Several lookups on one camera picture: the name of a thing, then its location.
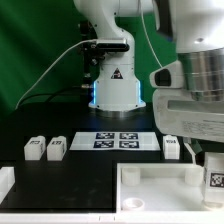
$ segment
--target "black cable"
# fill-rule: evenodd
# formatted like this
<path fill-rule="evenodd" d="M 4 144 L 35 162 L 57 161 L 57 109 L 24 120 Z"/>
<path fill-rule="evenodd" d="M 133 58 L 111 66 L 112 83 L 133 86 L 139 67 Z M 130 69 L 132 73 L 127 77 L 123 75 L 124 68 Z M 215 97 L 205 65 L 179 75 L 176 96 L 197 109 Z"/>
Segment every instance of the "black cable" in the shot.
<path fill-rule="evenodd" d="M 81 87 L 80 86 L 72 86 L 72 87 L 67 87 L 67 88 L 61 89 L 61 90 L 53 93 L 45 102 L 49 103 L 52 99 L 57 97 L 60 93 L 67 92 L 67 91 L 73 90 L 73 89 L 74 90 L 81 90 Z"/>
<path fill-rule="evenodd" d="M 25 101 L 27 101 L 31 98 L 38 97 L 38 96 L 51 96 L 51 95 L 52 95 L 51 93 L 40 93 L 40 94 L 33 94 L 33 95 L 30 95 L 30 96 L 27 96 L 20 101 L 18 107 L 20 107 Z"/>
<path fill-rule="evenodd" d="M 30 95 L 30 96 L 25 97 L 23 100 L 21 100 L 21 102 L 19 103 L 18 107 L 20 107 L 25 101 L 27 101 L 27 100 L 29 100 L 31 98 L 39 97 L 39 96 L 50 96 L 49 98 L 51 98 L 51 97 L 55 98 L 56 96 L 71 96 L 73 94 L 61 94 L 61 93 L 66 92 L 68 90 L 72 90 L 72 89 L 74 89 L 74 87 L 67 87 L 67 88 L 59 90 L 59 91 L 57 91 L 55 93 L 39 93 L 39 94 Z"/>

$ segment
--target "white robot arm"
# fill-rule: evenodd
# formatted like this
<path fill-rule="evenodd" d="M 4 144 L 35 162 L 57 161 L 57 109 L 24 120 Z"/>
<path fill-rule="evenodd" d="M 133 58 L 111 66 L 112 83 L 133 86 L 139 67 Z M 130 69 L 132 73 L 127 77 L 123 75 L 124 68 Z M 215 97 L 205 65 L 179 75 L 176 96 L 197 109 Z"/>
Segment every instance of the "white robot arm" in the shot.
<path fill-rule="evenodd" d="M 158 88 L 157 127 L 164 134 L 224 142 L 223 1 L 153 3 L 157 29 L 176 41 L 178 54 L 178 61 L 150 75 Z"/>
<path fill-rule="evenodd" d="M 115 17 L 139 16 L 139 0 L 74 0 L 76 8 L 91 22 L 98 47 L 120 46 L 126 52 L 106 53 L 100 64 L 100 75 L 94 83 L 94 100 L 89 107 L 104 116 L 128 116 L 145 107 L 141 100 L 140 82 L 134 74 L 135 41 L 133 36 L 119 28 Z M 144 13 L 152 12 L 151 0 L 141 0 Z"/>

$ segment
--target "black table surface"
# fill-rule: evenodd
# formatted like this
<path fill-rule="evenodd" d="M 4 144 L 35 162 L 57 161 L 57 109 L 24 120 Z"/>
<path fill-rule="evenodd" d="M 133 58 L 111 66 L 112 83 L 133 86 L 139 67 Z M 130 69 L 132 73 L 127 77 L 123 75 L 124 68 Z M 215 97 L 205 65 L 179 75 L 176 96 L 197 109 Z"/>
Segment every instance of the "black table surface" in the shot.
<path fill-rule="evenodd" d="M 25 161 L 24 146 L 31 137 L 66 136 L 77 131 L 156 132 L 152 105 L 119 120 L 96 116 L 80 103 L 33 103 L 14 111 L 0 126 L 0 167 L 15 167 L 16 183 L 0 212 L 116 212 L 117 163 L 165 162 L 160 151 L 69 151 L 61 162 Z M 187 153 L 180 161 L 190 162 Z"/>

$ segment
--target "black and white marker sheet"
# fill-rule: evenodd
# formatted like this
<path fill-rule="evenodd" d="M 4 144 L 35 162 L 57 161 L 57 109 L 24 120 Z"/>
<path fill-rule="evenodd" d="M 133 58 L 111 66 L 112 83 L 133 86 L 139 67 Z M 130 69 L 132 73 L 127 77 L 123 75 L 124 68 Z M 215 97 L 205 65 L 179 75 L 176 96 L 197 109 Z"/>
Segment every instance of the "black and white marker sheet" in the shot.
<path fill-rule="evenodd" d="M 158 151 L 154 132 L 77 132 L 70 150 Z"/>

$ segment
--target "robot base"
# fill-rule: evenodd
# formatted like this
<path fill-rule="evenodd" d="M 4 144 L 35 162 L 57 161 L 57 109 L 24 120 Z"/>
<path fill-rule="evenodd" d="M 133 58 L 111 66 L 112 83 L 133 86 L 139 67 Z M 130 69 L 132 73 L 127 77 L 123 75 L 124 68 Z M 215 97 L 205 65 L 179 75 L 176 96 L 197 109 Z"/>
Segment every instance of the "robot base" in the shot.
<path fill-rule="evenodd" d="M 129 117 L 133 117 L 135 115 L 139 115 L 140 113 L 145 112 L 145 107 L 140 107 L 134 110 L 129 110 L 129 111 L 105 111 L 105 110 L 100 110 L 97 108 L 89 108 L 90 112 L 100 116 L 100 117 L 105 117 L 105 118 L 113 118 L 113 119 L 125 119 Z"/>

